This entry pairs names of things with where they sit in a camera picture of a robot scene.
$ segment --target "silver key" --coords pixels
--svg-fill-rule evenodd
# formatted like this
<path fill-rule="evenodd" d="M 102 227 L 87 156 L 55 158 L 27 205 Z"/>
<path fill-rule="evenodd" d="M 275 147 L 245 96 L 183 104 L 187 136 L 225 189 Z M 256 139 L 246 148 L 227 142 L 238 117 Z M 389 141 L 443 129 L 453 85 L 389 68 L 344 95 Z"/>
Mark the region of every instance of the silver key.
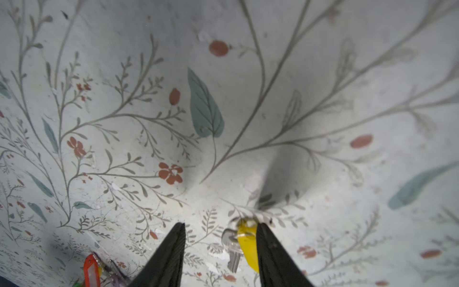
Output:
<path fill-rule="evenodd" d="M 233 273 L 236 273 L 241 255 L 243 255 L 236 236 L 236 231 L 232 229 L 225 229 L 222 233 L 222 245 L 229 253 L 228 269 Z"/>

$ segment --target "teal leaf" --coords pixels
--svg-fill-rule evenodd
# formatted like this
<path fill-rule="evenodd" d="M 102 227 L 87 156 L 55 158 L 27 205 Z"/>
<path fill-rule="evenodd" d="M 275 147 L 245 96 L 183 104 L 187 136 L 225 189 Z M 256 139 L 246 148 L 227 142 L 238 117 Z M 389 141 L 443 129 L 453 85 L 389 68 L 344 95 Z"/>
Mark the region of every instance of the teal leaf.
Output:
<path fill-rule="evenodd" d="M 190 68 L 188 68 L 188 84 L 191 90 L 191 118 L 196 133 L 200 137 L 221 136 L 225 128 L 222 114 L 206 84 Z"/>
<path fill-rule="evenodd" d="M 44 194 L 46 194 L 47 196 L 49 197 L 53 197 L 53 193 L 51 192 L 51 190 L 43 184 L 43 182 L 39 181 L 35 176 L 29 174 L 30 177 L 32 178 L 32 180 L 35 182 L 35 184 L 39 187 L 39 189 L 41 189 L 41 191 L 43 191 Z"/>
<path fill-rule="evenodd" d="M 41 119 L 43 120 L 43 125 L 45 126 L 45 133 L 48 136 L 48 139 L 50 139 L 54 152 L 58 152 L 59 147 L 57 145 L 56 137 L 54 136 L 53 130 L 51 129 L 50 125 L 45 121 L 44 118 L 41 118 Z"/>
<path fill-rule="evenodd" d="M 35 203 L 27 203 L 27 205 L 36 213 L 38 214 L 39 217 L 41 217 L 45 223 L 48 222 L 48 220 L 46 219 L 45 215 L 43 214 L 43 212 L 41 211 L 41 208 L 40 206 L 36 205 Z"/>
<path fill-rule="evenodd" d="M 64 263 L 64 261 L 60 260 L 60 259 L 59 259 L 59 258 L 57 258 L 57 257 L 55 257 L 55 258 L 56 258 L 56 260 L 57 260 L 57 261 L 59 261 L 59 263 L 60 263 L 60 264 L 62 264 L 62 266 L 64 266 L 64 267 L 65 267 L 65 263 Z"/>
<path fill-rule="evenodd" d="M 441 174 L 455 168 L 458 164 L 459 162 L 454 162 L 421 172 L 405 183 L 405 185 L 402 186 L 402 188 L 394 196 L 392 196 L 387 205 L 392 210 L 410 205 L 419 197 L 426 185 L 431 183 Z"/>
<path fill-rule="evenodd" d="M 73 204 L 73 206 L 76 208 L 76 209 L 80 209 L 80 208 L 85 208 L 85 209 L 92 209 L 91 206 L 85 204 L 84 202 L 81 202 L 81 201 L 75 201 L 75 203 Z"/>
<path fill-rule="evenodd" d="M 5 84 L 2 82 L 0 82 L 0 94 L 2 94 L 7 99 L 11 99 L 11 95 L 8 92 L 8 89 L 6 88 Z"/>

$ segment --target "bunch of keys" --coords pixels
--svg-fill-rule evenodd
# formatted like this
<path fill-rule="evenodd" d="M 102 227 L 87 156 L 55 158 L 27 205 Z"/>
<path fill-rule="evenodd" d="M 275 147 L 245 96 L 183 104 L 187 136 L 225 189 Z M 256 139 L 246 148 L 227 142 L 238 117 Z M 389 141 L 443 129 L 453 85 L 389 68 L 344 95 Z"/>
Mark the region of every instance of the bunch of keys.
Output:
<path fill-rule="evenodd" d="M 241 255 L 244 255 L 237 241 L 237 232 L 232 229 L 225 229 L 222 233 L 222 245 L 229 253 L 228 269 L 236 273 Z"/>

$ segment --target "floral pattern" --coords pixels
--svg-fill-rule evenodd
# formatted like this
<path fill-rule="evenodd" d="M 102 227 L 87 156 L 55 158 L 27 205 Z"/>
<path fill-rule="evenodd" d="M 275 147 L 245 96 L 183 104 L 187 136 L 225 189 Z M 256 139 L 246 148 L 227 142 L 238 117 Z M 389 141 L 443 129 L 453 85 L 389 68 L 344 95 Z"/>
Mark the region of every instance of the floral pattern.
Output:
<path fill-rule="evenodd" d="M 2 6 L 0 275 L 134 277 L 182 221 L 183 285 L 259 287 L 250 217 L 315 286 L 455 286 L 459 1 L 73 3 Z"/>

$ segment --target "blue-green leaf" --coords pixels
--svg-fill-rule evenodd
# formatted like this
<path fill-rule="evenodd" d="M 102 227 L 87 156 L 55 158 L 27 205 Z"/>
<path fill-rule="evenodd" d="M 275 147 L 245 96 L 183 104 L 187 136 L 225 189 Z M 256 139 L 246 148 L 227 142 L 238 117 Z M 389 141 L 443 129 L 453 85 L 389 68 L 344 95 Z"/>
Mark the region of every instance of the blue-green leaf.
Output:
<path fill-rule="evenodd" d="M 41 208 L 40 206 L 36 205 L 35 203 L 27 203 L 27 205 L 36 213 L 38 214 L 39 217 L 41 217 L 45 223 L 48 222 L 48 220 L 46 219 L 45 215 L 43 214 L 43 212 L 41 211 Z"/>
<path fill-rule="evenodd" d="M 43 125 L 45 126 L 45 133 L 48 136 L 48 139 L 50 139 L 54 152 L 58 152 L 59 146 L 57 145 L 56 137 L 54 136 L 53 130 L 51 129 L 50 125 L 45 121 L 44 118 L 41 118 L 41 119 L 43 120 Z"/>
<path fill-rule="evenodd" d="M 61 263 L 61 264 L 62 264 L 62 266 L 64 266 L 64 267 L 65 267 L 65 263 L 64 263 L 64 261 L 60 260 L 60 259 L 59 259 L 59 258 L 57 258 L 57 257 L 55 257 L 55 258 L 56 258 L 56 260 L 57 260 L 57 261 L 59 261 L 59 263 Z"/>
<path fill-rule="evenodd" d="M 222 114 L 206 84 L 190 68 L 188 68 L 188 84 L 191 90 L 191 118 L 196 133 L 200 137 L 221 136 L 225 128 Z"/>
<path fill-rule="evenodd" d="M 8 92 L 8 89 L 6 88 L 5 84 L 2 82 L 0 82 L 0 94 L 2 94 L 7 99 L 11 99 L 11 95 Z"/>
<path fill-rule="evenodd" d="M 402 188 L 394 196 L 392 196 L 387 205 L 392 210 L 410 205 L 418 198 L 426 185 L 431 183 L 441 174 L 456 167 L 458 164 L 459 162 L 454 162 L 421 172 L 405 183 L 405 185 L 402 186 Z"/>
<path fill-rule="evenodd" d="M 76 208 L 76 209 L 80 209 L 80 208 L 85 208 L 85 209 L 92 209 L 91 206 L 85 204 L 84 202 L 81 202 L 81 201 L 75 201 L 75 203 L 73 204 L 73 206 Z"/>
<path fill-rule="evenodd" d="M 30 175 L 32 180 L 39 187 L 39 189 L 41 189 L 41 191 L 43 191 L 44 194 L 46 194 L 49 197 L 53 197 L 54 196 L 53 193 L 51 192 L 51 190 L 46 185 L 44 185 L 43 182 L 39 181 L 35 176 L 33 176 L 33 175 L 29 174 L 29 173 L 28 173 L 28 175 Z"/>

